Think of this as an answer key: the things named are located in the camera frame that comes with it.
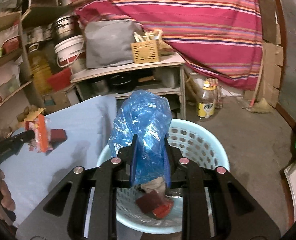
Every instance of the wooden shelf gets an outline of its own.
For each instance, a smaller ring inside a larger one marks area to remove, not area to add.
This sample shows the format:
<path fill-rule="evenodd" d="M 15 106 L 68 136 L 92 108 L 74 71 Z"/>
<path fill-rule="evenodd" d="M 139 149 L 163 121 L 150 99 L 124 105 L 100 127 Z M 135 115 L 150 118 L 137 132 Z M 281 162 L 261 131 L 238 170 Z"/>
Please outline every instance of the wooden shelf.
<path fill-rule="evenodd" d="M 23 52 L 23 48 L 19 48 L 10 52 L 9 54 L 6 54 L 0 57 L 0 67 L 5 65 L 10 60 L 16 60 L 17 58 L 19 58 L 22 52 Z"/>
<path fill-rule="evenodd" d="M 87 69 L 83 70 L 79 73 L 73 75 L 73 79 L 71 83 L 80 82 L 83 80 L 87 80 L 90 78 L 137 70 L 137 69 L 145 69 L 145 68 L 155 68 L 155 67 L 165 67 L 165 66 L 178 66 L 184 64 L 184 59 L 178 54 L 175 53 L 170 56 L 161 57 L 161 61 L 153 62 L 153 63 L 143 63 L 143 64 L 127 64 L 118 67 L 106 67 L 106 68 L 94 68 L 94 69 Z"/>
<path fill-rule="evenodd" d="M 19 20 L 21 12 L 13 12 L 0 16 L 0 32 L 13 26 Z"/>
<path fill-rule="evenodd" d="M 139 89 L 147 90 L 155 95 L 160 95 L 160 96 L 171 95 L 171 94 L 177 94 L 177 95 L 181 94 L 180 87 L 165 88 L 161 84 L 151 84 L 151 85 L 137 86 L 137 87 L 135 87 L 135 89 L 133 91 L 128 92 L 128 93 L 124 93 L 124 94 L 111 93 L 111 94 L 107 94 L 106 96 L 115 97 L 116 99 L 125 99 L 125 98 L 130 97 L 134 91 L 139 90 Z"/>
<path fill-rule="evenodd" d="M 28 43 L 28 44 L 25 45 L 25 46 L 26 46 L 26 50 L 28 51 L 29 47 L 30 47 L 31 45 L 35 44 L 35 43 L 39 43 L 39 48 L 40 48 L 40 47 L 42 47 L 45 43 L 47 43 L 48 41 L 51 41 L 51 40 L 52 40 L 52 39 L 50 38 L 50 39 L 45 39 L 45 40 L 43 40 L 43 41 L 36 41 L 36 42 Z"/>
<path fill-rule="evenodd" d="M 11 93 L 8 97 L 6 97 L 6 98 L 0 103 L 0 107 L 1 107 L 4 103 L 6 103 L 6 102 L 7 102 L 12 96 L 14 96 L 16 93 L 18 93 L 21 89 L 23 89 L 25 86 L 28 86 L 31 82 L 32 82 L 32 80 L 29 81 L 29 82 L 27 82 L 27 83 L 25 83 L 24 85 L 22 85 L 21 87 L 19 87 L 16 91 L 14 91 L 13 93 Z"/>
<path fill-rule="evenodd" d="M 22 16 L 23 29 L 49 25 L 72 10 L 70 6 L 32 6 Z"/>

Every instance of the cooking oil bottle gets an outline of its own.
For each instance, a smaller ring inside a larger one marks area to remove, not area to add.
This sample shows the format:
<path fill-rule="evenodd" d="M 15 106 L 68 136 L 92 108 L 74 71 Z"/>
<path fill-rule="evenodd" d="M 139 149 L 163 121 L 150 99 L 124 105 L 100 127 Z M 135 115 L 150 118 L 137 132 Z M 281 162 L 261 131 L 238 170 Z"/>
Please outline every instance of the cooking oil bottle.
<path fill-rule="evenodd" d="M 207 120 L 214 114 L 215 110 L 215 87 L 209 81 L 204 82 L 204 86 L 198 94 L 197 115 L 201 121 Z"/>
<path fill-rule="evenodd" d="M 47 82 L 47 79 L 51 77 L 51 70 L 46 56 L 38 50 L 38 47 L 38 43 L 29 47 L 28 59 L 36 89 L 40 95 L 45 95 L 52 90 Z"/>

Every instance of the red box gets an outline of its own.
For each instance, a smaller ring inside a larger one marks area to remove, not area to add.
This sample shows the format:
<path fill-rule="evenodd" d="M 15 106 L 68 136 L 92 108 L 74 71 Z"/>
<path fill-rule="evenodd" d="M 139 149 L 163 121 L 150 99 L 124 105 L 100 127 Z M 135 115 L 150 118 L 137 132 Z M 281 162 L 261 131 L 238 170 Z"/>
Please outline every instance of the red box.
<path fill-rule="evenodd" d="M 2 48 L 6 54 L 8 54 L 16 49 L 19 49 L 19 47 L 20 47 L 20 36 L 10 38 L 10 39 L 6 40 L 2 45 Z"/>
<path fill-rule="evenodd" d="M 52 87 L 54 91 L 59 91 L 66 87 L 69 87 L 70 84 L 70 76 L 71 71 L 70 68 L 66 68 L 59 73 L 52 75 L 50 78 L 47 79 L 47 82 Z"/>

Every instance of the pink striped fabric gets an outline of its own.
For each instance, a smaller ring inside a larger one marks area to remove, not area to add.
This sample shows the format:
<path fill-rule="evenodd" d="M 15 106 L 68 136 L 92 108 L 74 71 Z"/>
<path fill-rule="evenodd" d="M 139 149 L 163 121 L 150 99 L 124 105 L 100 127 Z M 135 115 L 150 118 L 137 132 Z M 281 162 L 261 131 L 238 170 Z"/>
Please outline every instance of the pink striped fabric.
<path fill-rule="evenodd" d="M 257 0 L 95 0 L 76 13 L 85 24 L 130 17 L 146 29 L 162 29 L 196 72 L 255 88 L 262 56 Z"/>

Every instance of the stainless steel pot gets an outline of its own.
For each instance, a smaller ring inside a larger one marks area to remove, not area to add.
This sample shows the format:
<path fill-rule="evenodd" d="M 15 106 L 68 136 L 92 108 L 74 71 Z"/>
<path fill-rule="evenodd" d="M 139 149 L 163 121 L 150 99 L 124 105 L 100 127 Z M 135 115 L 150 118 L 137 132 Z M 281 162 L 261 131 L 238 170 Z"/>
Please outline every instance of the stainless steel pot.
<path fill-rule="evenodd" d="M 66 15 L 60 17 L 55 23 L 53 23 L 52 26 L 55 40 L 61 40 L 68 36 L 81 34 L 78 17 L 76 15 Z"/>

